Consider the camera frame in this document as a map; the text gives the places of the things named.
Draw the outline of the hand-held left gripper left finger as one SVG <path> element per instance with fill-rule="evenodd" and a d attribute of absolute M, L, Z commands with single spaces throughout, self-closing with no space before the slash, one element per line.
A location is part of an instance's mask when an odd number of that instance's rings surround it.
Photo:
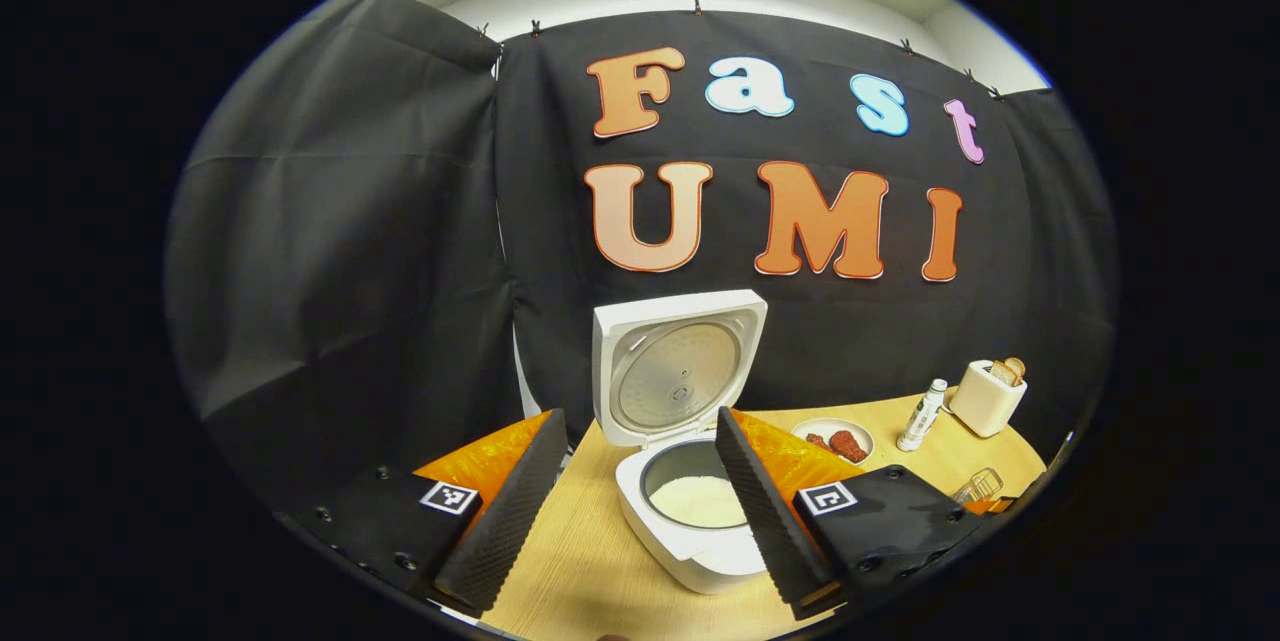
<path fill-rule="evenodd" d="M 553 489 L 562 409 L 524 418 L 416 471 L 378 464 L 300 504 L 300 527 L 397 592 L 490 610 Z"/>

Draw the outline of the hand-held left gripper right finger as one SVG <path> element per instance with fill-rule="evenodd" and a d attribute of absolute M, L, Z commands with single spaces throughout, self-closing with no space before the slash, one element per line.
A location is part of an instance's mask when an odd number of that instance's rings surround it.
<path fill-rule="evenodd" d="M 739 409 L 716 450 L 795 618 L 887 605 L 975 544 L 986 518 L 904 464 L 864 471 Z"/>

